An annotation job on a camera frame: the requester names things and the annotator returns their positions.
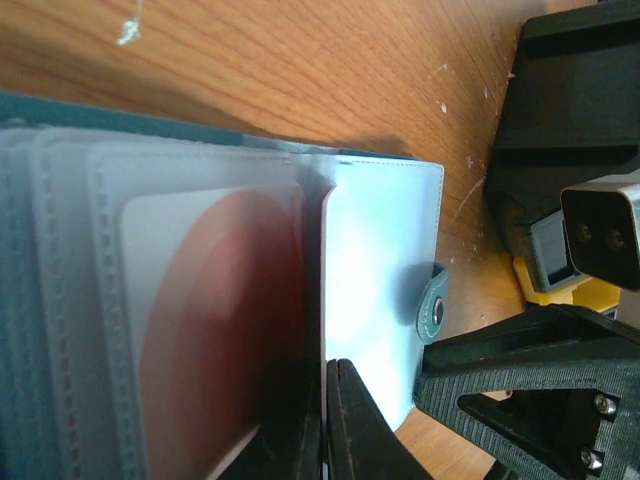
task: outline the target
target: wooden table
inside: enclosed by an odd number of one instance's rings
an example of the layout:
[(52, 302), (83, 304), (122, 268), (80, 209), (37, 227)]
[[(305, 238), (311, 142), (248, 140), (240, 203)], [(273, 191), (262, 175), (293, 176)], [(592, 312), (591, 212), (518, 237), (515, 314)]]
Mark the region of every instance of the wooden table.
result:
[[(0, 0), (0, 88), (446, 168), (445, 336), (522, 310), (481, 186), (522, 23), (593, 0)], [(419, 413), (398, 431), (438, 479), (492, 459)]]

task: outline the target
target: wood grain surface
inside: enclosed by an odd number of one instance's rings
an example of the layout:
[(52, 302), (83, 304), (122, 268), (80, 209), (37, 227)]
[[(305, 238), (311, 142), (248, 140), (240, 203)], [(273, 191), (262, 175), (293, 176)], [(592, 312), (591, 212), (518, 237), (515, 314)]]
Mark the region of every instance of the wood grain surface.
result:
[[(482, 182), (518, 34), (582, 0), (0, 0), (0, 88), (406, 154), (446, 168), (438, 259), (445, 336), (522, 310)], [(413, 412), (398, 431), (437, 479), (492, 459)]]

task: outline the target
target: wallet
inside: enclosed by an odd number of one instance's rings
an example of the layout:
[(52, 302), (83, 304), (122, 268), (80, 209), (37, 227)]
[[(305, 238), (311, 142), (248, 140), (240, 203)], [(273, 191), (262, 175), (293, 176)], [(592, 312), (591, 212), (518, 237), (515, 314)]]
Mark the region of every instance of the wallet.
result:
[(0, 92), (2, 478), (215, 478), (300, 365), (385, 420), (444, 323), (444, 169)]

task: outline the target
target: yellow plastic part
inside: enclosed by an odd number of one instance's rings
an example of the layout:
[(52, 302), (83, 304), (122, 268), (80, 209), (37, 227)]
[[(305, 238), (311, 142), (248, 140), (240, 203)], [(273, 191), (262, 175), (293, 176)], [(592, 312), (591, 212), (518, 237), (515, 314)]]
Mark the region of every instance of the yellow plastic part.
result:
[(529, 271), (523, 257), (513, 259), (513, 268), (516, 271), (524, 298), (531, 303), (580, 305), (596, 312), (605, 312), (618, 305), (620, 300), (619, 287), (587, 276), (552, 292), (536, 292), (531, 284)]

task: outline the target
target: metal screw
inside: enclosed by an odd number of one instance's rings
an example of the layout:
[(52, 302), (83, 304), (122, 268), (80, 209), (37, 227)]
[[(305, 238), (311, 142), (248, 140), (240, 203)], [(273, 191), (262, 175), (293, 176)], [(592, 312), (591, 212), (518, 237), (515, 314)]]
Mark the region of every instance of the metal screw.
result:
[(607, 232), (607, 245), (614, 252), (622, 250), (624, 248), (624, 237), (618, 230), (612, 228)]
[(602, 457), (598, 452), (594, 452), (589, 447), (580, 450), (580, 460), (589, 470), (599, 470), (602, 468)]
[(580, 243), (589, 243), (591, 240), (591, 230), (584, 223), (576, 225), (576, 232), (578, 234), (578, 240)]
[(436, 301), (433, 303), (433, 324), (440, 325), (442, 323), (442, 319), (444, 318), (444, 302), (442, 301), (442, 297), (436, 298)]
[(618, 409), (616, 402), (602, 393), (596, 393), (596, 396), (593, 397), (593, 404), (602, 415), (613, 415)]

